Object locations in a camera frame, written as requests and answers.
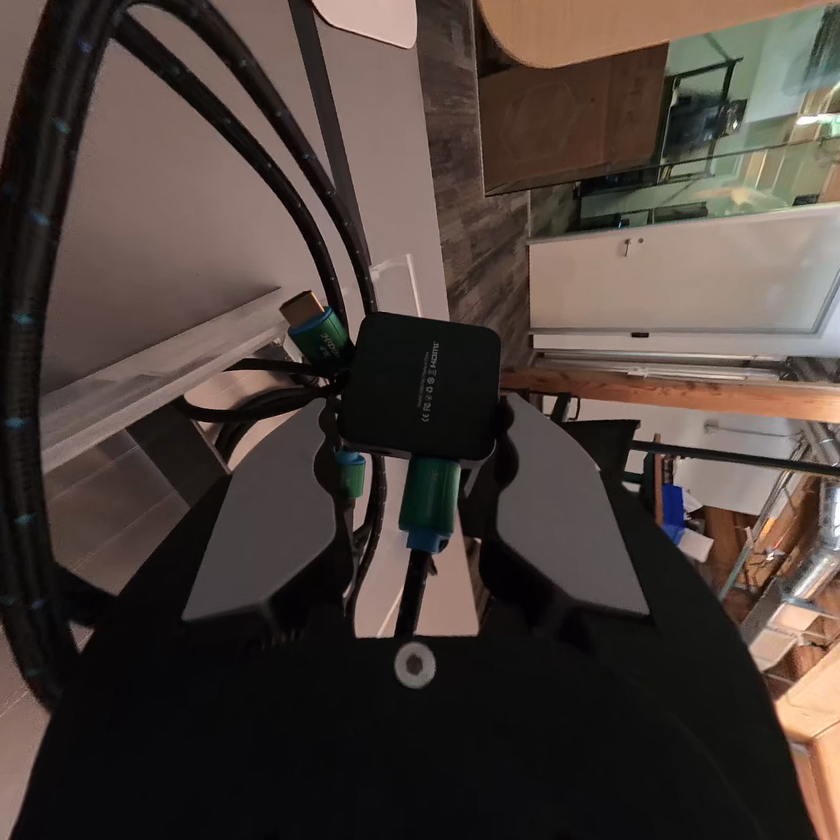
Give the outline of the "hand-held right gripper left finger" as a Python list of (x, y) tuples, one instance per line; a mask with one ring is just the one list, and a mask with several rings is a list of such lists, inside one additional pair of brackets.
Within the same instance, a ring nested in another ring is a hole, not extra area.
[(297, 634), (343, 612), (354, 581), (352, 510), (341, 498), (332, 406), (316, 398), (234, 469), (182, 619), (255, 613)]

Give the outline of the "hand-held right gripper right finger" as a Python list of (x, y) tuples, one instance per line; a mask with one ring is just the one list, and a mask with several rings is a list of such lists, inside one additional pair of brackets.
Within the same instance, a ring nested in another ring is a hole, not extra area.
[(642, 622), (643, 587), (594, 459), (519, 395), (459, 500), (488, 593), (480, 631), (562, 634), (584, 613)]

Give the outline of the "clear plastic bin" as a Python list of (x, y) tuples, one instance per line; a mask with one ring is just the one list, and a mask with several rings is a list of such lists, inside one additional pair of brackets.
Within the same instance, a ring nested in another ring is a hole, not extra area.
[(52, 551), (71, 583), (117, 595), (211, 485), (294, 413), (255, 421), (220, 455), (221, 421), (195, 421), (184, 397), (211, 410), (245, 407), (287, 374), (232, 371), (291, 350), (273, 290), (44, 395), (41, 460)]

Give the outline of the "black hdmi adapter hub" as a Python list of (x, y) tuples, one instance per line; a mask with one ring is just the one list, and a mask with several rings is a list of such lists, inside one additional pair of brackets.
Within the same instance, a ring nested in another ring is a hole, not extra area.
[(352, 448), (463, 467), (496, 442), (502, 344), (492, 329), (376, 312), (358, 331), (337, 428)]

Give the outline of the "blue storage bin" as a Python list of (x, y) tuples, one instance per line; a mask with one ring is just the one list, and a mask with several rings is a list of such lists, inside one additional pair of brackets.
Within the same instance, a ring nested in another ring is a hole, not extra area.
[(703, 505), (683, 487), (664, 484), (661, 488), (662, 521), (660, 528), (675, 545), (679, 545), (686, 531), (686, 520)]

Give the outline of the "silver ceiling ductwork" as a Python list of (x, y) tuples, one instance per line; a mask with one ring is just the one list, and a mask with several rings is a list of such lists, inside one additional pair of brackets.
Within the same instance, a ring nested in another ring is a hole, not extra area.
[(741, 625), (753, 663), (765, 672), (800, 644), (823, 614), (816, 597), (839, 571), (839, 484), (821, 484), (814, 540), (803, 560), (788, 574), (776, 576)]

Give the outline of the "white door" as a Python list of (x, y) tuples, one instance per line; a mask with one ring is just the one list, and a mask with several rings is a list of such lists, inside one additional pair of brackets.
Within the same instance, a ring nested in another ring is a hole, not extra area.
[(838, 356), (838, 203), (535, 239), (541, 349)]

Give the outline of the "brown cardboard panel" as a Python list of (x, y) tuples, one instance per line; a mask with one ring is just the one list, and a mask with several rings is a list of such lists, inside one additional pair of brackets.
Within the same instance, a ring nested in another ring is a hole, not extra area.
[(669, 44), (478, 81), (487, 195), (625, 172), (654, 157)]

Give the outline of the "black equipment rack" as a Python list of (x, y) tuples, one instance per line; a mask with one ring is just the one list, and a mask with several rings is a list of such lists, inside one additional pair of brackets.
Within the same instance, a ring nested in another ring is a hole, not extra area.
[[(684, 70), (668, 76), (670, 103), (660, 130), (660, 163), (667, 166), (688, 163), (699, 152), (705, 174), (711, 172), (711, 161), (718, 142), (739, 130), (746, 109), (745, 100), (732, 100), (730, 89), (736, 69), (743, 57), (726, 57), (715, 64)], [(685, 81), (722, 73), (719, 91), (695, 90), (683, 87)]]

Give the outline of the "wooden support post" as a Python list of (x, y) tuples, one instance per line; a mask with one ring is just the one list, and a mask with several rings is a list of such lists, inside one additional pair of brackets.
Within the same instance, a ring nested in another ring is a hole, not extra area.
[(567, 393), (598, 402), (839, 423), (839, 390), (835, 384), (691, 380), (593, 369), (518, 367), (501, 373), (500, 387), (544, 396)]

